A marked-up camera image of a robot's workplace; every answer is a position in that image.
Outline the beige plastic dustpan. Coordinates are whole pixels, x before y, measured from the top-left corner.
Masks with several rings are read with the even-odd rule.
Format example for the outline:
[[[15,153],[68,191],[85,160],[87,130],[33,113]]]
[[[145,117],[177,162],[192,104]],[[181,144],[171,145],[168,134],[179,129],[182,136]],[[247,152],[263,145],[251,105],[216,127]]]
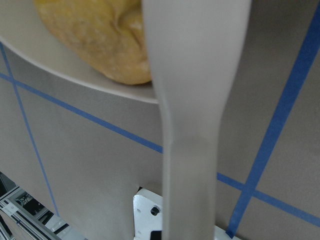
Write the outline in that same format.
[[[243,48],[249,0],[145,0],[148,58],[164,155],[154,146],[73,117],[13,82],[13,119],[44,154],[1,170],[91,240],[131,240],[131,200],[143,176],[160,178],[166,240],[211,240],[219,128]]]

